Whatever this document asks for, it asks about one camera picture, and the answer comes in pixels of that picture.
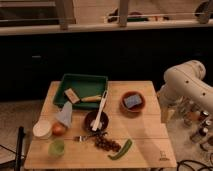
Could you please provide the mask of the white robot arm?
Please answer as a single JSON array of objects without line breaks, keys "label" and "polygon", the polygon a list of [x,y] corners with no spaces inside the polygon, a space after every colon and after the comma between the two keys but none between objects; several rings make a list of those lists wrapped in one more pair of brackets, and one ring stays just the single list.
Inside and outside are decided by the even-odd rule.
[{"label": "white robot arm", "polygon": [[157,93],[162,123],[169,118],[168,108],[176,106],[183,97],[213,114],[213,87],[202,81],[205,74],[205,66],[197,60],[175,65],[164,72],[165,84]]}]

